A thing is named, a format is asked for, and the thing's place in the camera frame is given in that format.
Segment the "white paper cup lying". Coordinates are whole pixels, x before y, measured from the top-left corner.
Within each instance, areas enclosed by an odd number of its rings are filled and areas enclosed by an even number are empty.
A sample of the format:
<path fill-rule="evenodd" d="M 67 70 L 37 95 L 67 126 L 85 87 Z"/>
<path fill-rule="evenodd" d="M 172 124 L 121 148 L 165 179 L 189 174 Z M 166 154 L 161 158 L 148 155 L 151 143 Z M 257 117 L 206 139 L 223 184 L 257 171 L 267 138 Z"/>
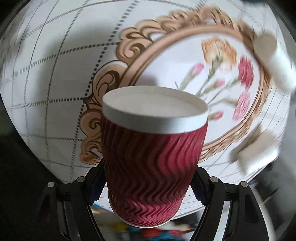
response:
<path fill-rule="evenodd" d="M 253 43 L 255 55 L 272 75 L 276 86 L 284 92 L 295 92 L 295 63 L 281 49 L 274 35 L 261 34 Z"/>

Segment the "red corrugated paper cup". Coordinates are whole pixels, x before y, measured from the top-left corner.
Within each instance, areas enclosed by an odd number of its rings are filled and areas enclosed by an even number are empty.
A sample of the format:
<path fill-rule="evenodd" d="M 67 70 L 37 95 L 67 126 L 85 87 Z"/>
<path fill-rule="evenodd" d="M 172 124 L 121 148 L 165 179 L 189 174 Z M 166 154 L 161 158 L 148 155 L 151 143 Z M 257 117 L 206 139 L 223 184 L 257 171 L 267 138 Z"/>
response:
<path fill-rule="evenodd" d="M 188 92 L 130 86 L 102 99 L 101 142 L 112 210 L 138 227 L 178 212 L 201 155 L 208 105 Z"/>

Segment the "floral patterned tablecloth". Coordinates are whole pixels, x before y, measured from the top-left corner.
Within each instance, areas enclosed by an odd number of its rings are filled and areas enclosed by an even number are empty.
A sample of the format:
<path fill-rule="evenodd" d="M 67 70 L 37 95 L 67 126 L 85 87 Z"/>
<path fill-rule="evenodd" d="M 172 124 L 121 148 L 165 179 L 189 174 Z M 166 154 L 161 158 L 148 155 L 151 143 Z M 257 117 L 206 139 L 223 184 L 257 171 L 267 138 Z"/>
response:
<path fill-rule="evenodd" d="M 280 144 L 290 94 L 253 54 L 285 41 L 267 4 L 243 1 L 30 1 L 1 37 L 1 99 L 25 144 L 62 182 L 102 159 L 103 95 L 129 85 L 189 92 L 209 106 L 200 165 L 249 181 L 231 153 L 268 131 Z"/>

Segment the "white plastic cup left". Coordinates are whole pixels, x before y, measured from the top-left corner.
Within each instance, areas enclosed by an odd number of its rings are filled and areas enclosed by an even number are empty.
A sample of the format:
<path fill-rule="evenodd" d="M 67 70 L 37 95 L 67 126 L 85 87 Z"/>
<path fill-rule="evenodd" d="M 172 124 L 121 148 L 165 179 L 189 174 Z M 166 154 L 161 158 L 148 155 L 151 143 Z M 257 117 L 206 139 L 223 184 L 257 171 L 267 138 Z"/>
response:
<path fill-rule="evenodd" d="M 237 161 L 245 175 L 263 168 L 279 155 L 275 135 L 264 131 L 255 141 L 236 154 Z"/>

